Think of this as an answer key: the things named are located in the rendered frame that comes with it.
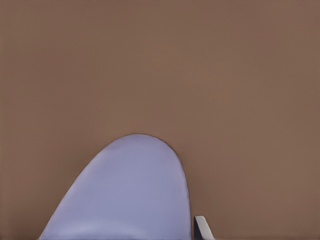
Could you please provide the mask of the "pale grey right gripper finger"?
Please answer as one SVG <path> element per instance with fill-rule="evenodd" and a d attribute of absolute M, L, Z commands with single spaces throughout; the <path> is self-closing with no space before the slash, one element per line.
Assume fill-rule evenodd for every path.
<path fill-rule="evenodd" d="M 207 220 L 202 215 L 193 217 L 193 238 L 194 239 L 214 239 Z"/>

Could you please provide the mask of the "lavender rounded plate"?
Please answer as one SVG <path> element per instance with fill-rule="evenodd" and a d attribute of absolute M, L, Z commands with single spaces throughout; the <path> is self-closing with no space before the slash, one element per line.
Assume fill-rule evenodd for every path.
<path fill-rule="evenodd" d="M 151 135 L 114 140 L 78 175 L 39 240 L 191 240 L 176 152 Z"/>

